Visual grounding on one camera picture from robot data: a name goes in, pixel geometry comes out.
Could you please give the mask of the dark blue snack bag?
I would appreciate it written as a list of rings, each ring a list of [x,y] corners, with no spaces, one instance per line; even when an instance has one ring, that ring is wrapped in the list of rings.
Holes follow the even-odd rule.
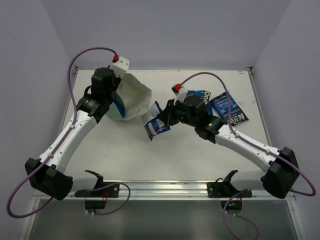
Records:
[[[157,115],[162,112],[162,109],[157,101],[141,116],[144,129],[150,141],[159,134],[168,132],[171,128],[160,120]]]

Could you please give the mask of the green paper gift bag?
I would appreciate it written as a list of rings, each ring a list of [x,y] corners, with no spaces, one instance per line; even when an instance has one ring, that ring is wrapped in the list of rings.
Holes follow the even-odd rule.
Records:
[[[128,121],[140,117],[149,109],[151,98],[152,90],[134,75],[126,73],[115,92],[113,103],[105,115],[115,121]]]

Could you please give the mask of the blue Doritos chip bag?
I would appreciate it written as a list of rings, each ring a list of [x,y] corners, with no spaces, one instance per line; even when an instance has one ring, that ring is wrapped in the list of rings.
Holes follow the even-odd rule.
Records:
[[[188,90],[187,91],[187,97],[188,96],[197,96],[199,97],[206,106],[206,110],[209,115],[213,115],[213,109],[212,105],[209,103],[210,102],[210,97],[211,97],[211,92],[207,90]]]

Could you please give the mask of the blue Kettle chips bag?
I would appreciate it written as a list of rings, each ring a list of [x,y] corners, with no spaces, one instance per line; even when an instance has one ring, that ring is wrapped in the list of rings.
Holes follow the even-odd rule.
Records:
[[[229,97],[227,97],[226,92],[214,97],[209,103],[220,118],[224,120],[230,118],[233,127],[249,120],[245,112],[239,107],[232,96],[229,94]]]

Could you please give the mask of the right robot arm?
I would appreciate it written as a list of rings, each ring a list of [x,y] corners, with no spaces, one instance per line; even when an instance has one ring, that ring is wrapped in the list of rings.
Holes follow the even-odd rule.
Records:
[[[178,123],[191,126],[203,140],[228,148],[259,167],[254,171],[232,170],[219,182],[216,189],[229,197],[244,190],[265,190],[284,199],[299,176],[293,150],[279,150],[235,130],[225,120],[209,114],[206,104],[197,96],[168,100],[157,118],[168,127]]]

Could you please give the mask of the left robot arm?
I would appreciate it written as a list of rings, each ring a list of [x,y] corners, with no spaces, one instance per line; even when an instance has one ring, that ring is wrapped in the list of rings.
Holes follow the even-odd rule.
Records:
[[[73,117],[57,139],[38,159],[29,158],[26,161],[24,167],[34,189],[58,201],[72,191],[87,190],[95,197],[103,193],[104,184],[92,171],[84,181],[66,175],[65,171],[83,139],[109,111],[126,73],[126,70],[115,66],[100,67],[94,71],[91,84],[85,88]]]

